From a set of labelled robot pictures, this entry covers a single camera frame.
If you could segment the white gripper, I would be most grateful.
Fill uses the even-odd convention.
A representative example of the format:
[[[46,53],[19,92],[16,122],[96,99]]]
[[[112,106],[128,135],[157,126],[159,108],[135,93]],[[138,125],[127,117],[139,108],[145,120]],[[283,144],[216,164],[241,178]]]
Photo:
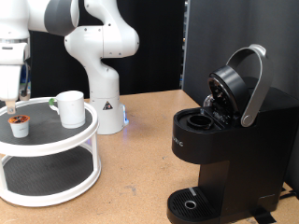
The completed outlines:
[[[0,99],[6,101],[8,114],[16,113],[20,80],[21,65],[0,65]]]

